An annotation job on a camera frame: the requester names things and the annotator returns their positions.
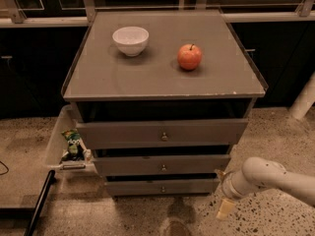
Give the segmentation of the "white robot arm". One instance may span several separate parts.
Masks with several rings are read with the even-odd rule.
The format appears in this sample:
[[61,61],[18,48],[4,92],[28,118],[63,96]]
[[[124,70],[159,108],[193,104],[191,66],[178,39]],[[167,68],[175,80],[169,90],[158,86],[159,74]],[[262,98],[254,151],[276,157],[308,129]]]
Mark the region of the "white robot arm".
[[315,177],[287,171],[280,163],[249,157],[236,171],[216,171],[223,193],[217,219],[225,220],[237,201],[253,193],[278,189],[315,207]]

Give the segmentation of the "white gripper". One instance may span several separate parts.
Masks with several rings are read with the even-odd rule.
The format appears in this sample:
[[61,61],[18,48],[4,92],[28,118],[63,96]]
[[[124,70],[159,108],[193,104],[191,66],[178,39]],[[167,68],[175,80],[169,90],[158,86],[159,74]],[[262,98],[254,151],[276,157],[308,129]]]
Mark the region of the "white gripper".
[[220,203],[220,208],[217,213],[217,219],[225,220],[235,208],[235,201],[244,198],[232,185],[232,172],[224,172],[216,169],[215,173],[220,179],[221,190],[226,198],[223,198]]

